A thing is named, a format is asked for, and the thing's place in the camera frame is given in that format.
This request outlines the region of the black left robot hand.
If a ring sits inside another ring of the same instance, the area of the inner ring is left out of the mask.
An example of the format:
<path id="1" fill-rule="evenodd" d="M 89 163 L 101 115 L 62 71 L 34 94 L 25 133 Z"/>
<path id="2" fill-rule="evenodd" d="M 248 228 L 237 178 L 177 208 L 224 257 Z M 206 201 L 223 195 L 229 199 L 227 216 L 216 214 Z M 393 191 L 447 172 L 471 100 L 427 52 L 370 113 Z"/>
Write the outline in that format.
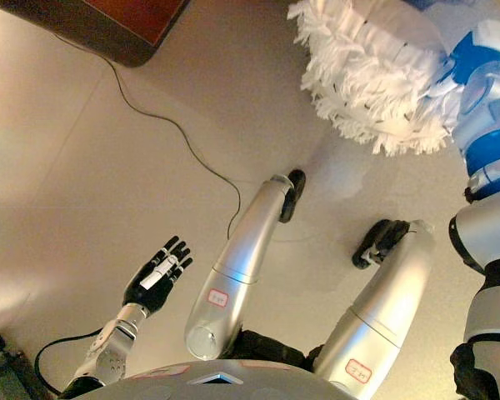
<path id="1" fill-rule="evenodd" d="M 137 304 L 147 315 L 159 311 L 176 281 L 193 262 L 191 250 L 179 236 L 171 237 L 140 267 L 124 292 L 122 305 Z"/>

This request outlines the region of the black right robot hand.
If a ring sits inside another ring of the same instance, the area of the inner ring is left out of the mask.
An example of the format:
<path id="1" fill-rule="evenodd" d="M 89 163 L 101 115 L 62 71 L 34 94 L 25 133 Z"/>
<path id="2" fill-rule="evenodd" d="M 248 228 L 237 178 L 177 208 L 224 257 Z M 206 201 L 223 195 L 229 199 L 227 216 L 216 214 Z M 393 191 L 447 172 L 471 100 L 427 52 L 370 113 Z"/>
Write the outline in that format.
<path id="1" fill-rule="evenodd" d="M 438 98 L 464 86 L 477 68 L 493 61 L 500 61 L 500 51 L 475 44 L 473 32 L 469 32 L 442 60 L 432 76 L 427 95 Z"/>

